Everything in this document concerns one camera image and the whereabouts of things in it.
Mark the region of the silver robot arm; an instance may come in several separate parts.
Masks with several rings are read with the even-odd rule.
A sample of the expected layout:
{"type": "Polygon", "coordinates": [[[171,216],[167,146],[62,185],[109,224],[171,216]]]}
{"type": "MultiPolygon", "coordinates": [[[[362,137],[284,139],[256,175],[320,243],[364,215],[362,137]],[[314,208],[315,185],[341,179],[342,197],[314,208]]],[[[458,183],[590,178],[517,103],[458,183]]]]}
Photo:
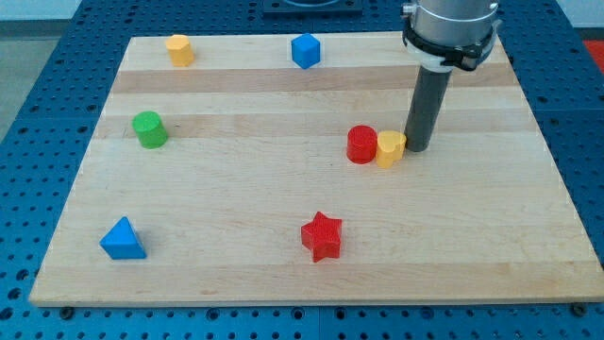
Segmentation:
{"type": "Polygon", "coordinates": [[[433,73],[474,71],[497,39],[498,0],[410,0],[402,4],[402,41],[433,73]]]}

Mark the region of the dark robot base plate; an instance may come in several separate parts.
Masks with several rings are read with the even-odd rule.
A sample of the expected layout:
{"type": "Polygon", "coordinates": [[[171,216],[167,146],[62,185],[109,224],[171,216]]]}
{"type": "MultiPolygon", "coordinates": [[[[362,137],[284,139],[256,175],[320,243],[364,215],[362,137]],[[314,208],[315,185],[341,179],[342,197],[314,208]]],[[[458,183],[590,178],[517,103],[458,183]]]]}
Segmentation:
{"type": "Polygon", "coordinates": [[[362,0],[262,0],[263,18],[288,15],[362,15],[362,0]]]}

